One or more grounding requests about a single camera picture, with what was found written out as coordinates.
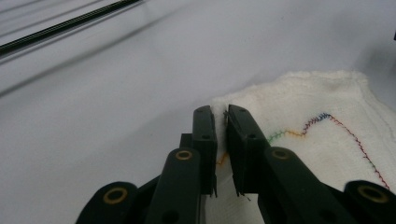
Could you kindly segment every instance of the white cloth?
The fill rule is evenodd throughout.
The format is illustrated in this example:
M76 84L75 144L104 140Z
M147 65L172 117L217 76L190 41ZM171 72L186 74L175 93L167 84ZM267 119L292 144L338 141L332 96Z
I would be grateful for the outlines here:
M396 190L396 114L356 72L291 73L213 100L224 155L228 104L250 111L272 146L293 150L318 179L343 190L368 180ZM217 165L219 197L206 201L206 223L263 223L257 196L236 197L228 157Z

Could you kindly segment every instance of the colorful stitching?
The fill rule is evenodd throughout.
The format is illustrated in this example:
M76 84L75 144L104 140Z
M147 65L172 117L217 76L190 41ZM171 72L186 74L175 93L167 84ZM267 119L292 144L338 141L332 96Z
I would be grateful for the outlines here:
M372 165L372 167L374 168L374 171L376 173L376 175L378 176L378 178L381 180L381 182L384 184L385 188L390 190L390 187L388 185L388 183L385 181L384 177L381 175L381 173L378 171L378 169L375 167L374 163L372 162L372 160L370 159L370 157L368 156L366 150L363 148L363 146L361 145L361 141L358 139L358 137L352 132L350 131L340 120L336 119L334 116L327 114L327 113L322 113L319 116L312 118L311 120L309 120L304 128L303 131L301 133L295 132L295 131L291 131L291 130L285 130L285 131L281 131L281 132L277 132L274 133L272 135L270 135L270 137L268 138L268 143L273 143L276 139L283 137L287 134L290 134L291 136L295 136L295 137L305 137L306 134L308 133L309 128L313 125L316 124L318 122L323 121L324 119L330 119L332 122L334 122L336 125L340 126L341 128L343 128L344 130L346 130L349 135L351 135L355 142L358 144L359 149L361 150L361 152L364 154L363 158L366 159L368 162L370 162L370 164Z

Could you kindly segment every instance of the screw hole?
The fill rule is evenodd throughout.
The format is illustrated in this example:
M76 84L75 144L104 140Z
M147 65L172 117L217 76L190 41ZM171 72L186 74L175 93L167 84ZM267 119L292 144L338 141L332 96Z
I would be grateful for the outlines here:
M163 213L163 223L165 224L173 224L178 221L178 212L175 210L170 210Z
M108 204L116 204L122 202L127 195L128 191L125 188L114 188L103 196L103 201Z
M337 216L335 213L329 210L321 210L319 211L319 215L325 220L326 222L335 223L337 222Z
M282 149L275 149L272 151L273 157L280 159L280 160L287 160L289 158L289 153Z
M182 150L176 154L176 158L180 161L189 160L191 159L191 157L192 157L192 153L188 150Z
M387 203L389 200L388 196L384 192L371 186L359 186L358 192L364 198L375 203Z

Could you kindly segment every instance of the black rod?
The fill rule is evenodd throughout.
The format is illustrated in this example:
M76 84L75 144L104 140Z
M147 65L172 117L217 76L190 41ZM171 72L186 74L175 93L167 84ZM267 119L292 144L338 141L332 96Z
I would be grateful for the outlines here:
M120 0L117 3L113 3L108 6L98 8L92 12L88 12L81 16L75 17L71 20L61 22L47 29L38 31L31 35L27 35L17 40L6 43L5 45L0 46L0 58L6 56L7 54L13 51L17 51L25 47L32 46L33 44L36 44L39 41L58 35L67 30L71 30L83 23L86 23L88 21L93 21L99 17L105 16L108 13L114 12L123 7L127 7L139 1L142 0Z

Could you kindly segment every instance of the white surface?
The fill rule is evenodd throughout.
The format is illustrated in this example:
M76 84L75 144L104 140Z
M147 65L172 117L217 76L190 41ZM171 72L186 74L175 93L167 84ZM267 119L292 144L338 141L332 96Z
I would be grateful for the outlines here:
M23 4L14 2L0 11ZM52 4L39 3L26 14ZM194 108L289 71L363 72L396 109L395 9L392 0L149 0L0 60L0 223L73 223L103 185L159 174ZM1 34L14 13L0 14Z

